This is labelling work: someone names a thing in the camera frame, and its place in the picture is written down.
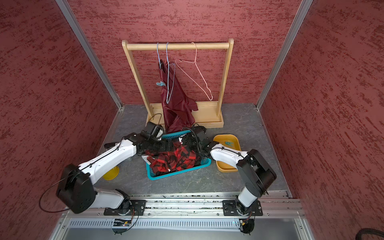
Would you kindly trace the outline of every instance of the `orange plastic tray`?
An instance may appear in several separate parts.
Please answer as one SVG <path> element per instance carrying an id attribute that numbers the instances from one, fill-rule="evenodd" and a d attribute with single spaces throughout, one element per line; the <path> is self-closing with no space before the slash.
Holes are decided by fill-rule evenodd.
<path id="1" fill-rule="evenodd" d="M 214 137 L 214 141 L 221 143 L 225 147 L 241 151 L 239 140 L 232 134 L 220 134 Z M 224 162 L 216 161 L 217 169 L 220 172 L 237 172 L 237 169 Z"/>

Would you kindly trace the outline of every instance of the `black cable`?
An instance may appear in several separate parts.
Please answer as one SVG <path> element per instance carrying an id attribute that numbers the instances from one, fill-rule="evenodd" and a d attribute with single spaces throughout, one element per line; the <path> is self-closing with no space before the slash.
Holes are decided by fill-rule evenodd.
<path id="1" fill-rule="evenodd" d="M 198 128 L 201 128 L 201 129 L 204 131 L 204 133 L 207 132 L 206 127 L 204 127 L 204 126 L 200 126 L 198 123 L 194 123 L 194 124 L 192 125 L 191 128 L 192 128 L 192 129 L 198 129 Z"/>
<path id="2" fill-rule="evenodd" d="M 182 129 L 188 129 L 189 131 L 191 131 L 191 133 L 193 133 L 193 136 L 196 139 L 197 152 L 200 152 L 199 140 L 198 140 L 197 135 L 195 134 L 195 132 L 192 129 L 188 128 L 188 127 L 183 127 Z"/>
<path id="3" fill-rule="evenodd" d="M 55 212 L 63 212 L 63 211 L 70 210 L 70 209 L 64 209 L 64 210 L 59 210 L 59 211 L 48 211 L 48 210 L 43 209 L 43 207 L 41 206 L 41 199 L 43 198 L 44 194 L 45 194 L 48 190 L 50 190 L 53 186 L 55 186 L 56 184 L 58 184 L 59 182 L 65 180 L 65 179 L 67 179 L 67 178 L 68 178 L 68 177 L 65 177 L 65 178 L 61 179 L 60 181 L 56 182 L 55 184 L 53 184 L 52 186 L 50 186 L 49 188 L 47 188 L 47 190 L 45 190 L 45 191 L 43 192 L 43 194 L 40 196 L 40 199 L 39 199 L 39 207 L 40 207 L 40 209 L 41 209 L 43 212 L 55 213 Z"/>
<path id="4" fill-rule="evenodd" d="M 251 212 L 249 214 L 249 217 L 247 219 L 245 219 L 243 222 L 247 223 L 248 220 L 251 218 L 251 216 L 252 216 L 252 207 L 251 207 Z"/>
<path id="5" fill-rule="evenodd" d="M 223 208 L 223 209 L 225 209 L 225 206 L 227 206 L 227 205 L 231 205 L 231 206 L 233 206 L 234 208 L 236 208 L 236 205 L 235 205 L 235 204 L 227 203 L 227 204 L 224 204 L 224 208 Z"/>
<path id="6" fill-rule="evenodd" d="M 99 158 L 98 160 L 96 160 L 96 161 L 94 161 L 94 162 L 88 164 L 88 165 L 87 165 L 86 167 L 84 167 L 83 169 L 80 169 L 80 171 L 83 171 L 83 170 L 86 169 L 87 167 L 90 167 L 90 166 L 92 166 L 93 164 L 95 164 L 95 163 L 96 163 L 97 161 L 99 161 L 100 159 L 102 159 L 102 158 L 108 156 L 109 154 L 113 153 L 114 151 L 118 150 L 119 147 L 120 147 L 121 141 L 120 141 L 118 147 L 117 147 L 115 150 L 113 150 L 112 152 L 110 152 L 110 153 L 108 153 L 108 154 L 102 156 L 102 157 Z M 67 179 L 68 177 L 65 177 L 65 178 L 59 180 L 58 182 L 54 183 L 52 186 L 50 186 L 49 188 L 47 188 L 47 189 L 43 192 L 43 194 L 40 196 L 40 199 L 39 199 L 39 208 L 40 208 L 43 212 L 56 213 L 56 212 L 63 212 L 63 211 L 70 210 L 70 209 L 64 209 L 64 210 L 59 210 L 59 211 L 48 211 L 48 210 L 43 209 L 43 207 L 41 206 L 41 200 L 43 199 L 44 194 L 45 194 L 48 190 L 50 190 L 53 186 L 55 186 L 56 184 L 58 184 L 59 182 L 65 180 L 65 179 Z"/>
<path id="7" fill-rule="evenodd" d="M 130 226 L 128 229 L 126 229 L 125 231 L 123 231 L 123 232 L 115 232 L 115 230 L 112 228 L 112 231 L 115 233 L 115 235 L 116 235 L 116 233 L 119 233 L 119 234 L 122 234 L 122 233 L 124 233 L 124 232 L 126 232 L 126 231 L 128 231 L 129 229 L 131 229 L 136 223 L 137 223 L 137 221 L 139 220 L 139 211 L 137 211 L 137 210 L 135 210 L 135 212 L 137 212 L 137 218 L 136 218 L 136 222 L 134 223 L 134 224 L 132 224 L 132 226 Z"/>
<path id="8" fill-rule="evenodd" d="M 244 159 L 244 157 L 243 157 L 239 152 L 232 151 L 232 150 L 230 150 L 230 149 L 228 149 L 228 148 L 224 148 L 224 147 L 215 147 L 215 148 L 212 148 L 212 150 L 214 150 L 214 149 L 227 150 L 227 151 L 236 153 L 237 155 L 239 155 L 240 157 L 242 157 L 242 158 Z"/>
<path id="9" fill-rule="evenodd" d="M 362 240 L 361 237 L 362 237 L 363 234 L 372 234 L 372 235 L 376 235 L 376 236 L 384 238 L 384 232 L 382 232 L 380 230 L 376 230 L 376 229 L 373 229 L 373 228 L 362 228 L 356 234 L 355 240 Z"/>
<path id="10" fill-rule="evenodd" d="M 156 113 L 155 115 L 153 115 L 153 116 L 148 120 L 148 122 L 150 122 L 150 121 L 153 119 L 154 116 L 159 115 L 159 114 L 161 115 L 160 118 L 159 118 L 159 123 L 158 123 L 158 125 L 159 125 L 159 124 L 160 124 L 161 117 L 163 116 L 161 113 Z"/>

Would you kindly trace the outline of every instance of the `maroon garment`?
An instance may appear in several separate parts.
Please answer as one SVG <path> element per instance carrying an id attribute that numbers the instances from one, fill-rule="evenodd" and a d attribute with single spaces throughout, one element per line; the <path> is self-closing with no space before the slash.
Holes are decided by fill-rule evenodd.
<path id="1" fill-rule="evenodd" d="M 176 172 L 200 165 L 201 158 L 188 146 L 182 145 L 178 139 L 173 141 L 174 148 L 170 152 L 145 151 L 149 166 L 156 176 Z"/>
<path id="2" fill-rule="evenodd" d="M 167 85 L 168 67 L 161 64 L 160 79 Z M 192 116 L 192 110 L 197 111 L 197 104 L 187 97 L 181 88 L 176 76 L 173 79 L 173 70 L 169 68 L 169 93 L 172 92 L 170 101 L 167 104 L 167 86 L 161 89 L 161 104 L 163 106 L 164 123 L 167 133 L 182 131 L 182 127 L 191 127 L 195 122 Z"/>

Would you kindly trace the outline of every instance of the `wooden frame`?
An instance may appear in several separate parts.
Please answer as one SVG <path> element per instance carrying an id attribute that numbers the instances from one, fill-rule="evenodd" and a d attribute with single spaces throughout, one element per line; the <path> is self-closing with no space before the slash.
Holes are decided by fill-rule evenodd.
<path id="1" fill-rule="evenodd" d="M 196 102 L 198 111 L 192 111 L 192 115 L 195 118 L 195 122 L 199 125 L 205 126 L 206 128 L 213 127 L 223 127 L 224 120 L 221 113 L 221 105 L 224 97 L 225 84 L 227 83 L 227 76 L 229 70 L 229 64 L 231 62 L 232 50 L 233 50 L 234 40 L 231 38 L 228 40 L 228 43 L 196 43 L 197 49 L 227 49 L 227 54 L 225 56 L 223 76 L 221 81 L 220 93 L 218 96 L 218 101 L 201 101 Z M 151 119 L 155 114 L 161 113 L 161 117 L 156 115 L 151 120 L 152 122 L 164 125 L 164 116 L 161 103 L 150 103 L 148 101 L 147 93 L 141 81 L 139 70 L 137 69 L 135 59 L 133 58 L 132 51 L 134 50 L 156 50 L 156 43 L 137 43 L 129 44 L 126 40 L 122 41 L 122 47 L 124 49 L 125 55 L 127 56 L 129 65 L 133 76 L 135 77 L 137 86 L 139 88 L 141 97 L 143 98 L 145 107 L 148 111 L 147 121 Z M 166 44 L 160 43 L 158 45 L 159 50 L 165 50 Z M 168 50 L 186 50 L 186 49 L 195 49 L 193 43 L 170 43 L 168 44 Z"/>

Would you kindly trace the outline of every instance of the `blue basket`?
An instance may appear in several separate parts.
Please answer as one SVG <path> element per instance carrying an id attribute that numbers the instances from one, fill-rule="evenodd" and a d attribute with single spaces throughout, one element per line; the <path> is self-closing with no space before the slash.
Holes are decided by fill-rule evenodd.
<path id="1" fill-rule="evenodd" d="M 182 137 L 186 133 L 189 133 L 189 132 L 190 132 L 189 130 L 185 130 L 185 131 L 181 131 L 181 132 L 164 134 L 162 138 L 174 139 L 174 138 Z M 203 158 L 201 160 L 201 165 L 200 166 L 188 168 L 188 169 L 177 171 L 177 172 L 171 172 L 171 173 L 164 174 L 164 175 L 161 175 L 161 176 L 158 176 L 158 177 L 156 177 L 156 175 L 153 173 L 153 171 L 149 167 L 149 165 L 148 164 L 146 164 L 146 165 L 147 165 L 147 175 L 148 175 L 148 178 L 150 180 L 157 180 L 157 179 L 160 179 L 160 178 L 165 178 L 165 177 L 170 177 L 170 176 L 174 176 L 174 175 L 177 175 L 177 174 L 181 174 L 183 172 L 189 172 L 189 171 L 200 169 L 200 168 L 203 168 L 203 167 L 208 167 L 210 164 L 211 164 L 211 159 L 210 158 Z"/>

